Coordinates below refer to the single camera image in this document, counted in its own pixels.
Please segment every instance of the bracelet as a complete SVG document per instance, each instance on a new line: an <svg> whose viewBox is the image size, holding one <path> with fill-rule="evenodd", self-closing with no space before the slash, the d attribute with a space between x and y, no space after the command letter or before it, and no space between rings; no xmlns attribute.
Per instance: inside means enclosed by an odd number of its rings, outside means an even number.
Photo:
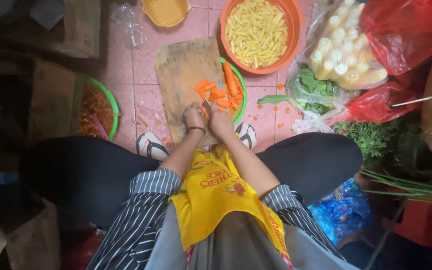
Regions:
<svg viewBox="0 0 432 270"><path fill-rule="evenodd" d="M204 129L202 127L199 127L199 126L190 126L190 127L188 127L188 129L186 129L186 135L188 135L189 131L192 130L192 129L199 129L199 130L201 130L203 136L206 134L206 129Z"/></svg>

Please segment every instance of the foot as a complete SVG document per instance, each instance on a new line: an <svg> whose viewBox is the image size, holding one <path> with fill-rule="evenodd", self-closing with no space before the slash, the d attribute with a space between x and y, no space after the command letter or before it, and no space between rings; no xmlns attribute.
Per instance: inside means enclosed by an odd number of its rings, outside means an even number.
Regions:
<svg viewBox="0 0 432 270"><path fill-rule="evenodd" d="M236 129L237 134L239 135L239 139L246 145L250 150L256 147L256 132L255 129L248 124L247 122L243 122Z"/></svg>
<svg viewBox="0 0 432 270"><path fill-rule="evenodd" d="M149 130L141 134L136 140L136 151L138 155L159 161L163 161L169 156L163 143Z"/></svg>

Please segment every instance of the orange bowl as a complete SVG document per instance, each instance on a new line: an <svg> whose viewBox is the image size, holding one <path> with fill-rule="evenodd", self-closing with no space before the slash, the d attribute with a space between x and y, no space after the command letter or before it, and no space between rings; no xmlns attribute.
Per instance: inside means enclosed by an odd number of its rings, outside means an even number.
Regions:
<svg viewBox="0 0 432 270"><path fill-rule="evenodd" d="M226 53L231 58L231 60L243 70L246 70L254 74L269 74L282 69L284 66L288 65L293 59L294 55L298 49L298 42L300 39L301 27L303 25L303 14L301 12L300 5L295 0L267 0L269 3L276 5L284 13L284 18L287 24L287 49L284 54L276 61L273 65L265 68L252 68L249 67L236 58L231 50L228 42L226 41L226 36L224 34L224 29L226 26L226 21L231 13L231 11L236 7L237 4L243 3L244 0L227 0L224 5L223 12L221 13L220 24L221 24L221 40L226 50Z"/></svg>

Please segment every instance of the wooden cutting board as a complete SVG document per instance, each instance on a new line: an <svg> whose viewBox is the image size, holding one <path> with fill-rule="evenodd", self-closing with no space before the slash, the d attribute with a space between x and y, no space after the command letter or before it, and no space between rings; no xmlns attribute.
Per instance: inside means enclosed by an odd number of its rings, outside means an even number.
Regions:
<svg viewBox="0 0 432 270"><path fill-rule="evenodd" d="M184 110L195 101L202 102L193 87L207 79L225 89L218 43L215 37L204 37L163 46L154 56L154 65L171 135L179 143L186 132ZM209 128L206 131L198 147L219 143Z"/></svg>

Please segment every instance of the striped sleeve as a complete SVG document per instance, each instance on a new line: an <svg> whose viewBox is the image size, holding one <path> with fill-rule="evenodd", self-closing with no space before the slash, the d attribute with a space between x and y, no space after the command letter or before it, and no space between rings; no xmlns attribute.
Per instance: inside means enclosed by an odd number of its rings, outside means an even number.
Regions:
<svg viewBox="0 0 432 270"><path fill-rule="evenodd" d="M262 202L278 214L283 223L303 230L323 249L345 261L333 242L315 222L313 215L303 203L303 197L298 192L282 184L267 194Z"/></svg>
<svg viewBox="0 0 432 270"><path fill-rule="evenodd" d="M144 269L161 230L168 199L180 187L181 180L170 169L142 172L134 177L122 212L86 269Z"/></svg>

